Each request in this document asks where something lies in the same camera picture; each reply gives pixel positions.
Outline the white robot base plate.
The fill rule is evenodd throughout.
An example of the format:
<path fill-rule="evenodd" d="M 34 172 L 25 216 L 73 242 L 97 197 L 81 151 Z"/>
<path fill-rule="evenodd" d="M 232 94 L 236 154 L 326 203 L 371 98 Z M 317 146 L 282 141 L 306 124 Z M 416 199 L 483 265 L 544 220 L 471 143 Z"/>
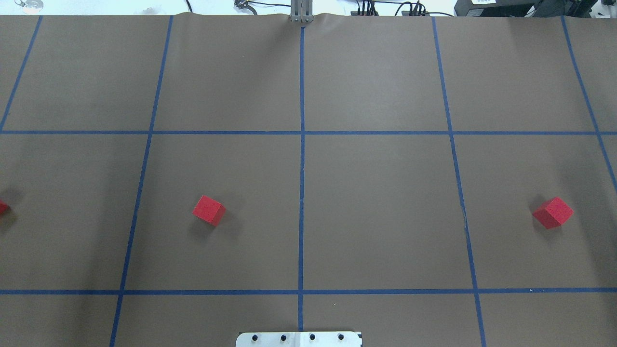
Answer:
<path fill-rule="evenodd" d="M 239 334 L 236 347 L 362 347 L 360 332 L 245 332 Z"/>

